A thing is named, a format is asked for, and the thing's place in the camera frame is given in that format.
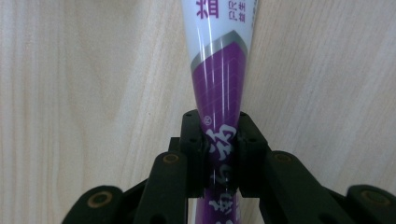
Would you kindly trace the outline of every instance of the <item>wood grain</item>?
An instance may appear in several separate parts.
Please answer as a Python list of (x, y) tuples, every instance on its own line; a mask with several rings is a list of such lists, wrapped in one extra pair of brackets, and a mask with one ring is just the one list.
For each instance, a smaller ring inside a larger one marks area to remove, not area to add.
[[(0, 44), (0, 223), (137, 184), (195, 108), (178, 0), (2, 0)], [(242, 109), (325, 187), (396, 194), (395, 96), (395, 1), (260, 2)]]

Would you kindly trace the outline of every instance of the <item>chinese characters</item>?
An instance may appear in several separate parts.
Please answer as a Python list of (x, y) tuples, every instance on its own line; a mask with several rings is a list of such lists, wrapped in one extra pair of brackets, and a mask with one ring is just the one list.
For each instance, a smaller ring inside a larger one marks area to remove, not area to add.
[(209, 16), (219, 17), (219, 0), (198, 0), (196, 5), (199, 7), (196, 15), (201, 20)]
[(228, 18), (231, 21), (240, 21), (245, 23), (245, 0), (228, 1)]

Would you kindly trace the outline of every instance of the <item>toothpaste tube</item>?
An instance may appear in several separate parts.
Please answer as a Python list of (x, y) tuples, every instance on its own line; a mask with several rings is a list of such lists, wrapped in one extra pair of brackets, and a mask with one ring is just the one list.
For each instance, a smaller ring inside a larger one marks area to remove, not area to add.
[(211, 175), (195, 223), (237, 224), (234, 149), (258, 0), (181, 0), (192, 82)]

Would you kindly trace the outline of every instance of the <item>metal screw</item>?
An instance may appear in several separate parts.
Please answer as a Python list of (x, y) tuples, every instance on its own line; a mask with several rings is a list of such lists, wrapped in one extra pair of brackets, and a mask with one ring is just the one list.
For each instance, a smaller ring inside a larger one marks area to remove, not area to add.
[(169, 154), (163, 157), (163, 161), (165, 163), (172, 164), (178, 161), (178, 156), (175, 154)]
[(110, 203), (113, 199), (113, 194), (109, 191), (100, 191), (93, 194), (90, 199), (88, 199), (88, 206), (91, 208), (100, 208)]

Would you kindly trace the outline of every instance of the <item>tube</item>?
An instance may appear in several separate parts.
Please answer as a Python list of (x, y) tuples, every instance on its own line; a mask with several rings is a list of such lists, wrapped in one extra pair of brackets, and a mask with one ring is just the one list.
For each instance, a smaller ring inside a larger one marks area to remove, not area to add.
[(196, 224), (238, 224), (233, 187), (236, 135), (258, 0), (181, 0), (192, 83), (211, 175)]

